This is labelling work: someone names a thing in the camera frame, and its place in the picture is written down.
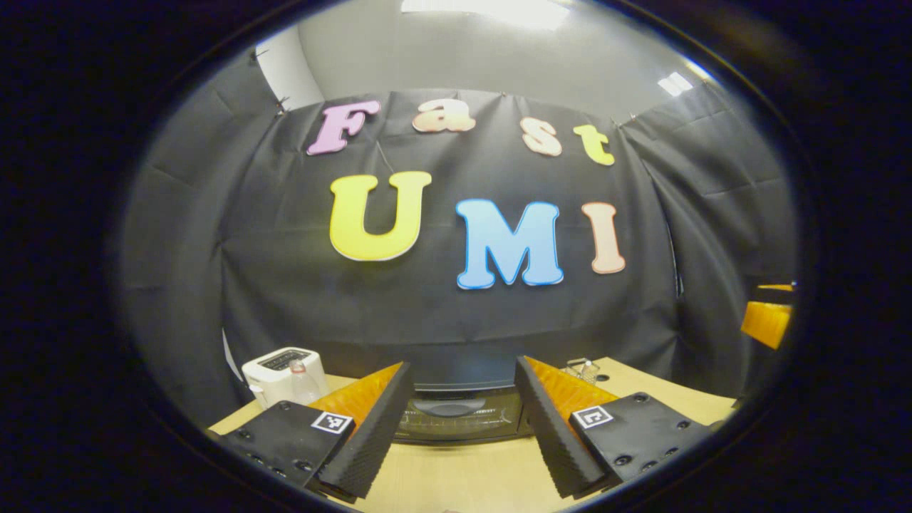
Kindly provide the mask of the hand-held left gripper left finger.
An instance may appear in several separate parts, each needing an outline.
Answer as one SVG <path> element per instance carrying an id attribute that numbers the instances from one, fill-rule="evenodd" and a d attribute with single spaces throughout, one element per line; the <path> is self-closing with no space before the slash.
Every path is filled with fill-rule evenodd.
<path id="1" fill-rule="evenodd" d="M 280 400 L 221 437 L 221 445 L 288 486 L 348 503 L 365 499 L 413 395 L 396 363 L 309 405 Z"/>

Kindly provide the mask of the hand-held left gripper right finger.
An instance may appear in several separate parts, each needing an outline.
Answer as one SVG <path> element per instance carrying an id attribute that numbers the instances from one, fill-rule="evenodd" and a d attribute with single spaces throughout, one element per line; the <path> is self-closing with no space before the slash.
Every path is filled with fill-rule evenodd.
<path id="1" fill-rule="evenodd" d="M 618 397 L 536 358 L 516 358 L 514 384 L 560 497 L 637 480 L 713 434 L 651 394 Z"/>

